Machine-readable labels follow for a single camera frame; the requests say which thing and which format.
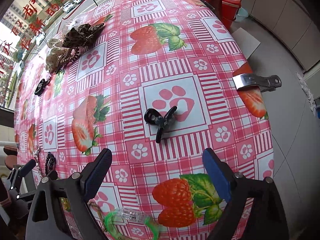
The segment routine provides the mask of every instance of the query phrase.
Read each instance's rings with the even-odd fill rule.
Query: blue object
[[[205,149],[202,154],[202,162],[219,197],[228,203],[231,200],[230,182],[224,176],[208,149]]]

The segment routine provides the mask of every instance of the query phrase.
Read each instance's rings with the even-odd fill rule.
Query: brown round stool
[[[8,155],[5,158],[4,163],[9,170],[12,170],[13,166],[17,164],[17,157],[15,155]]]

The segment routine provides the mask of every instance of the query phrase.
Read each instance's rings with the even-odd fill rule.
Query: metal screw
[[[272,182],[273,182],[273,179],[270,178],[270,177],[266,177],[266,182],[267,182],[267,183],[272,183]]]
[[[235,177],[236,177],[237,179],[240,179],[240,178],[243,177],[243,174],[242,174],[241,172],[235,172]]]
[[[44,177],[44,178],[41,179],[41,182],[42,182],[42,183],[46,183],[46,182],[48,182],[48,181],[49,181],[49,178],[48,178],[48,177]]]
[[[71,175],[71,178],[73,178],[73,179],[77,179],[77,178],[79,178],[80,177],[80,173],[79,172],[74,172],[74,173],[72,173],[72,175]]]

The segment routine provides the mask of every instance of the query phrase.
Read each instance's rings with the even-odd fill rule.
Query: tablecloth
[[[205,148],[247,178],[273,176],[267,115],[247,107],[249,99],[232,81],[246,59],[199,0],[111,0],[83,16],[90,24],[106,21],[102,33],[40,97],[34,90],[48,75],[47,46],[26,62],[14,123],[19,162],[33,158],[39,145],[41,169],[51,152],[59,178],[67,178],[109,148],[112,165],[93,200],[103,215],[117,207],[137,209],[166,225],[160,225],[161,239],[206,239],[226,203],[206,175]],[[178,107],[175,122],[157,144],[157,127],[143,115],[172,106]],[[33,175],[38,184],[37,170]],[[251,205],[248,199],[235,237]],[[72,215],[67,220],[75,226]],[[150,237],[143,225],[116,224],[131,238]]]

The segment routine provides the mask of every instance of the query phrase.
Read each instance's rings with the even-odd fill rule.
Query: black hair clip
[[[35,95],[36,96],[41,96],[45,87],[50,83],[51,77],[49,77],[47,80],[44,78],[40,80],[39,84],[36,87]]]
[[[172,118],[174,112],[177,111],[177,107],[173,106],[165,116],[162,116],[156,109],[149,108],[144,114],[144,120],[151,125],[157,125],[158,131],[156,135],[156,143],[160,143],[162,132],[164,127],[168,124],[169,120]]]

